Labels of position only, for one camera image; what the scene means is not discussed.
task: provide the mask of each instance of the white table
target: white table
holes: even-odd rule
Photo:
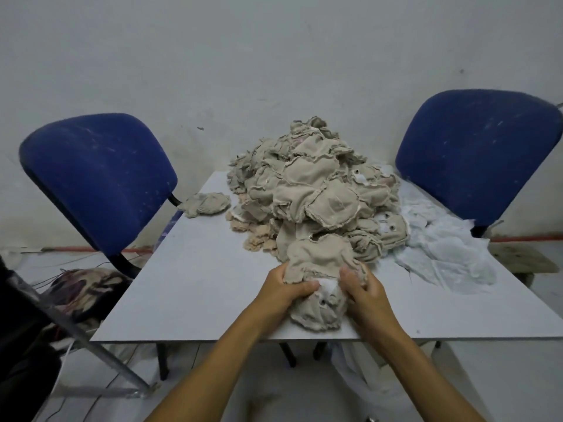
[[[404,183],[401,186],[413,186]],[[215,172],[201,192],[229,192]],[[259,291],[278,261],[243,249],[246,234],[230,230],[224,214],[182,216],[92,338],[110,342],[217,340]],[[459,295],[409,274],[391,259],[374,270],[395,314],[413,339],[563,338],[563,319],[494,261],[491,293]],[[269,340],[357,340],[347,320],[313,333],[285,321]]]

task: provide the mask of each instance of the hand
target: hand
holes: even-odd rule
[[[318,281],[285,284],[287,262],[272,269],[258,296],[245,310],[257,322],[261,335],[272,333],[282,322],[287,309],[297,298],[305,298],[319,289]]]
[[[354,299],[348,303],[348,315],[356,330],[376,351],[384,354],[390,340],[400,339],[406,333],[393,314],[383,284],[365,264],[362,266],[367,273],[367,289],[362,288],[357,274],[348,267],[340,269],[340,288]]]

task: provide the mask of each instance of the concrete floor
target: concrete floor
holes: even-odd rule
[[[532,244],[563,268],[563,242]],[[90,268],[106,262],[97,253],[32,254],[24,256],[17,269],[29,283],[38,283],[60,273],[61,269]],[[563,272],[537,275],[532,286],[546,304],[563,317]],[[373,409],[349,391],[330,364],[328,355],[312,359],[313,343],[291,344],[299,365],[290,369],[275,344],[258,345],[225,411],[223,421],[244,421],[248,403],[270,397],[269,404],[257,415],[258,421],[363,421]],[[148,382],[158,379],[156,352],[152,345],[112,346],[122,358],[135,354],[132,367]],[[168,391],[202,361],[211,344],[186,344],[174,347],[170,358],[171,375],[146,399],[61,398],[48,401],[37,421],[143,421]],[[552,422],[563,414],[563,341],[459,341],[445,343],[433,353],[438,369],[460,390],[484,417],[494,422]],[[67,359],[61,381],[66,384],[104,387],[116,373],[88,351],[79,350]],[[112,386],[123,386],[118,377]],[[390,412],[382,422],[420,420],[414,414]]]

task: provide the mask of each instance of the chair backrest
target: chair backrest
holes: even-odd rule
[[[96,250],[119,254],[178,178],[149,128],[123,113],[47,124],[20,146],[27,175]]]
[[[489,226],[562,132],[557,107],[528,94],[445,91],[420,107],[395,162],[401,176],[459,217]]]

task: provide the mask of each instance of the pile of fabric scraps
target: pile of fabric scraps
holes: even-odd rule
[[[471,236],[472,220],[461,220],[414,187],[402,187],[401,213],[409,224],[406,247],[395,260],[424,280],[460,294],[489,291],[496,282],[487,239]]]
[[[228,184],[239,203],[227,220],[233,231],[248,231],[244,248],[289,262],[286,283],[320,282],[290,309],[308,329],[341,325],[347,305],[337,282],[341,266],[365,282],[358,261],[373,262],[407,239],[398,178],[366,160],[313,117],[231,161]]]
[[[197,193],[178,206],[188,218],[199,215],[213,215],[231,206],[231,198],[222,192]]]

